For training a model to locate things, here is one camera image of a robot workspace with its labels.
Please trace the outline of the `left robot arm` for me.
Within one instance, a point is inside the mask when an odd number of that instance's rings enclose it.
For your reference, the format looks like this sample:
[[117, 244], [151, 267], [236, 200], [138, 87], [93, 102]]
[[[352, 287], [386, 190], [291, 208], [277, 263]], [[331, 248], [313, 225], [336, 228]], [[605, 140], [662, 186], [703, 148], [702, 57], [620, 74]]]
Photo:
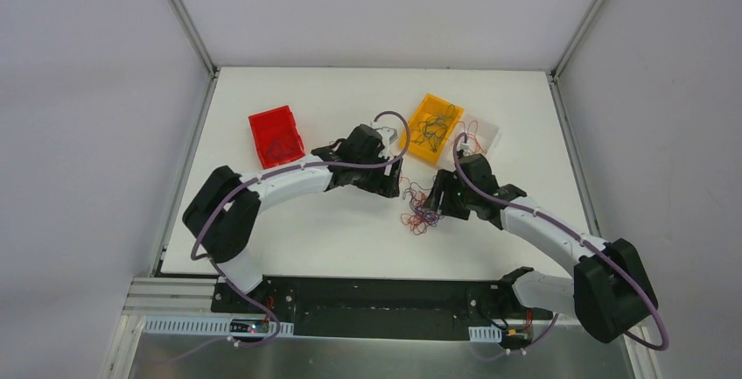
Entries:
[[298, 161], [271, 171], [242, 175], [229, 166], [213, 170], [186, 207], [182, 222], [217, 271], [236, 287], [233, 300], [244, 312], [258, 312], [267, 300], [264, 275], [249, 252], [257, 217], [288, 200], [343, 186], [395, 198], [403, 159], [390, 145], [397, 131], [360, 124], [346, 138], [316, 148]]

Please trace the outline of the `white plastic bin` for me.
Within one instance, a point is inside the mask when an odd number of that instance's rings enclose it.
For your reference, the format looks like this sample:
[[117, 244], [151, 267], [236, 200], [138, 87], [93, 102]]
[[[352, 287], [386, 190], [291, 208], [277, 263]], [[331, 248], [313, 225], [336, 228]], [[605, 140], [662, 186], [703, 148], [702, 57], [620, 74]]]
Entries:
[[499, 142], [501, 127], [487, 119], [465, 112], [456, 122], [449, 138], [446, 140], [437, 161], [438, 166], [448, 167], [453, 165], [453, 141], [461, 133], [466, 133], [472, 154], [481, 153], [486, 156]]

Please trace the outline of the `red plastic bin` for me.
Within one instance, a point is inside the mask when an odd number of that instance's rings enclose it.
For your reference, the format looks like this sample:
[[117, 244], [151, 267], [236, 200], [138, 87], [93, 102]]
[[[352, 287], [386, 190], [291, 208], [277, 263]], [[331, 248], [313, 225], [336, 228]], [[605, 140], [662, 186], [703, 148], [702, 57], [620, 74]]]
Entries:
[[263, 169], [285, 165], [305, 156], [304, 142], [288, 105], [250, 115], [248, 123]]

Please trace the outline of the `orange plastic bin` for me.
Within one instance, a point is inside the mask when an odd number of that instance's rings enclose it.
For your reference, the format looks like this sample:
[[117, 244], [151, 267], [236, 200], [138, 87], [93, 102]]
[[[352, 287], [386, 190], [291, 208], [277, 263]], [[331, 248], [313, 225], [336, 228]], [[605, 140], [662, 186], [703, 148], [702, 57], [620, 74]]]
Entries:
[[409, 139], [408, 153], [435, 165], [464, 109], [435, 95], [427, 94], [408, 120], [409, 136], [402, 135], [401, 145]]

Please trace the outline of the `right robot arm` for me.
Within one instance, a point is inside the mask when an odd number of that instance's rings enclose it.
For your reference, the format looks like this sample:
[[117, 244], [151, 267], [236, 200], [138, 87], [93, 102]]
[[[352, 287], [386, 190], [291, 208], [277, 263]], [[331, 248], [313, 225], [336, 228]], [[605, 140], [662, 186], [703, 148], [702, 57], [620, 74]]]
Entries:
[[458, 158], [437, 172], [423, 208], [466, 220], [476, 215], [530, 243], [567, 272], [554, 277], [525, 268], [498, 291], [498, 309], [510, 318], [529, 308], [565, 314], [595, 340], [609, 343], [647, 318], [657, 322], [659, 349], [668, 344], [659, 302], [638, 250], [578, 230], [512, 184], [500, 184], [480, 154]]

